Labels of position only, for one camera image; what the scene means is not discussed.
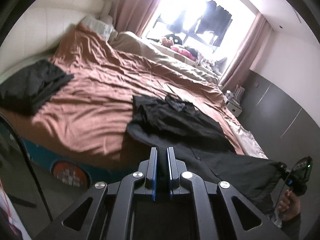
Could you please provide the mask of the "person's right hand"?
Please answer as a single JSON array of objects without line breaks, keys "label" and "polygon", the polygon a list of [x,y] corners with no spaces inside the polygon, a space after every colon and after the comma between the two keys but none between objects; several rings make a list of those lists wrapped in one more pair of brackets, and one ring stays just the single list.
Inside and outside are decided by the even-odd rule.
[{"label": "person's right hand", "polygon": [[281,220],[286,222],[300,214],[300,198],[291,190],[286,190],[278,203]]}]

